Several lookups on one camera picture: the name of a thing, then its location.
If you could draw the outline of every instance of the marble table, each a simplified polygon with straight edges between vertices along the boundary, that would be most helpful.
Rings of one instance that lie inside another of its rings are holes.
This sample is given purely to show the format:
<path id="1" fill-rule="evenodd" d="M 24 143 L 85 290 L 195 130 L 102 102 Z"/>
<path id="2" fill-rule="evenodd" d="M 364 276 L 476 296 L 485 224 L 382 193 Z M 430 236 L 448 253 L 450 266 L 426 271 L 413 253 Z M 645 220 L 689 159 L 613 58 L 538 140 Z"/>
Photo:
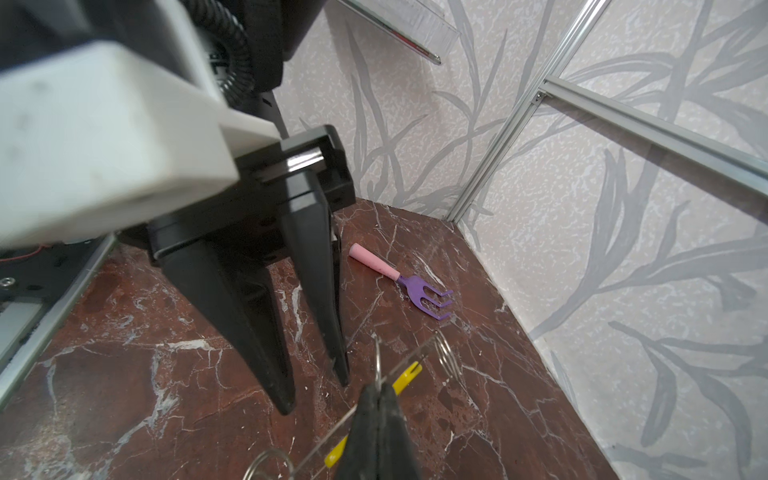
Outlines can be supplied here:
<path id="1" fill-rule="evenodd" d="M 438 325 L 345 257 L 344 389 L 290 261 L 272 265 L 296 381 L 296 409 L 282 416 L 146 255 L 120 246 L 0 414 L 0 477 L 239 479 L 270 446 L 300 459 L 372 380 L 372 333 L 386 368 L 439 327 L 466 394 L 401 396 L 424 479 L 616 478 L 455 226 L 366 200 L 336 219 L 345 255 L 358 242 L 453 289 L 455 315 Z"/>

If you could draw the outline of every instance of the black hose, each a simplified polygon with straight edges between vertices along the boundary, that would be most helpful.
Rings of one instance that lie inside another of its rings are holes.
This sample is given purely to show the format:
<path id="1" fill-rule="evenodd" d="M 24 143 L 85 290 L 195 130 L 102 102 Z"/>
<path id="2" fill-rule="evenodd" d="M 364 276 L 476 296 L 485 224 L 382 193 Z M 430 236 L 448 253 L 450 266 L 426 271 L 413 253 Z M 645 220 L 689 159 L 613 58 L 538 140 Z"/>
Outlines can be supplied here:
<path id="1" fill-rule="evenodd" d="M 227 50 L 229 73 L 219 88 L 227 104 L 235 108 L 255 85 L 245 29 L 237 17 L 217 0 L 181 0 L 181 4 L 187 9 L 192 23 L 211 34 Z"/>

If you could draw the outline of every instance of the red wire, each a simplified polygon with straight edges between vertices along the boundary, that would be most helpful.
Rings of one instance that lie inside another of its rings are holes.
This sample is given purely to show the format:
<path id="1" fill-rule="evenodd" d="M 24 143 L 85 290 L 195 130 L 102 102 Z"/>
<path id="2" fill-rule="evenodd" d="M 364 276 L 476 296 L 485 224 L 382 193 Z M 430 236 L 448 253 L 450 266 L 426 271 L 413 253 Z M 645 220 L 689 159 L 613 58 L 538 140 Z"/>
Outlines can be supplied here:
<path id="1" fill-rule="evenodd" d="M 22 258 L 32 257 L 33 255 L 37 255 L 38 253 L 40 253 L 43 250 L 44 247 L 46 247 L 46 245 L 41 245 L 34 252 L 32 252 L 32 253 L 25 253 L 24 255 L 19 255 L 18 257 L 2 258 L 2 259 L 0 259 L 0 263 L 12 262 L 13 260 L 21 260 Z"/>

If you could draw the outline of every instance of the wallpaper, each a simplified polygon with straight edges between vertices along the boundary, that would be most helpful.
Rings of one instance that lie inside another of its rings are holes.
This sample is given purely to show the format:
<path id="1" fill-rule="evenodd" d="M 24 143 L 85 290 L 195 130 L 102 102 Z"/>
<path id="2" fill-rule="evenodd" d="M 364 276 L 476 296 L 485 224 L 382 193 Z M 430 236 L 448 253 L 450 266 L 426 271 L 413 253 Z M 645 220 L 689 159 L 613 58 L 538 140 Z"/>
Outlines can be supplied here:
<path id="1" fill-rule="evenodd" d="M 275 96 L 290 133 L 332 124 L 358 196 L 443 217 L 583 0 L 441 0 L 433 65 L 331 0 Z"/>
<path id="2" fill-rule="evenodd" d="M 613 0 L 564 77 L 765 157 L 766 5 Z M 767 212 L 546 100 L 460 227 L 620 477 L 757 480 Z"/>

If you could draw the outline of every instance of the yellow object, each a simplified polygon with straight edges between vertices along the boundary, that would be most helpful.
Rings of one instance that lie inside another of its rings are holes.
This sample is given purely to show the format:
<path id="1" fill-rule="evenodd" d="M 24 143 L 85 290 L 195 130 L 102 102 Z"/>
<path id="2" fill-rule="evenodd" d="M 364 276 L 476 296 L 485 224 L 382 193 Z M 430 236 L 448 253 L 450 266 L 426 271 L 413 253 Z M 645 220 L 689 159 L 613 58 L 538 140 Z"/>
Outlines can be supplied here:
<path id="1" fill-rule="evenodd" d="M 395 390 L 395 394 L 400 395 L 400 392 L 402 392 L 405 387 L 416 378 L 422 369 L 423 367 L 421 363 L 414 362 L 405 370 L 405 372 L 401 373 L 400 376 L 397 377 L 397 380 L 392 384 L 392 389 Z M 326 467 L 331 468 L 339 461 L 341 454 L 344 453 L 344 447 L 346 447 L 346 440 L 348 437 L 349 436 L 345 436 L 341 439 L 341 442 L 339 442 L 339 444 L 331 450 L 331 453 L 326 456 Z"/>

